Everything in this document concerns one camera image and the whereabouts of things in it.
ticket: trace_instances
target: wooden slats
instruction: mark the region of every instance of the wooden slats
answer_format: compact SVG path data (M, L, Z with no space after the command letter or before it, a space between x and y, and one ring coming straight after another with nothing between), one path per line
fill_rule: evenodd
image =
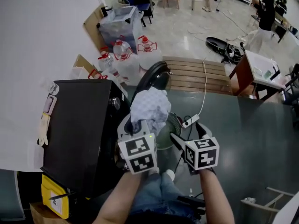
M197 71L197 72L205 72L204 68L194 67L194 66L183 66L183 65L168 65L171 70L189 70L189 71ZM207 69L206 72L210 74L222 75L225 76L225 71L221 70L213 70Z
M172 89L201 92L206 82L207 92L232 95L230 79L222 64L205 62L205 75L202 60L179 57L165 57L164 60L172 72Z

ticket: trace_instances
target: jeans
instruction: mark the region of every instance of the jeans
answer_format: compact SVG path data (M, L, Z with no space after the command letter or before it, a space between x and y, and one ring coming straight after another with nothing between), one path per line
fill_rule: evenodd
M194 211L187 204L177 200L182 193L168 174L152 174L136 194L130 215L152 211L187 217L198 223Z

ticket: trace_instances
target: white sneaker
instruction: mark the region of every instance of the white sneaker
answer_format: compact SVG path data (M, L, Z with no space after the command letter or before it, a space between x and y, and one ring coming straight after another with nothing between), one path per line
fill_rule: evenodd
M175 177L176 175L174 174L174 172L173 172L172 170L168 169L168 170L166 170L165 173L168 174L168 176L171 178L172 181L174 180L174 177Z
M152 168L150 171L149 171L149 175L152 175L152 174L159 174L160 173L160 169L158 167L156 168Z

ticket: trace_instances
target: black and white marker cube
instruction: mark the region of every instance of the black and white marker cube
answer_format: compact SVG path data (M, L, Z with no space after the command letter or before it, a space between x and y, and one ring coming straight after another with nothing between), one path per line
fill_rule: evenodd
M132 174L157 167L156 139L153 133L118 143Z
M217 166L218 157L219 144L215 137L185 142L185 160L195 170Z

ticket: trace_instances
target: person in black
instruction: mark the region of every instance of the person in black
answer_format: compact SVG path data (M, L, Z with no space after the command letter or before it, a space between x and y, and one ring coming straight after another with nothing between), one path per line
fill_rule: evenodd
M207 223L234 224L233 212L215 173L202 169L199 176ZM160 175L157 168L150 170L147 180L142 183L142 173L126 172L93 224L198 224L194 210L177 200L181 193L173 183L174 178L173 171L167 170Z
M275 2L275 11L283 17L287 11L286 0L277 0Z
M252 39L244 46L245 50L259 53L263 42L271 39L271 27L275 19L274 0L252 0L260 17L259 28Z

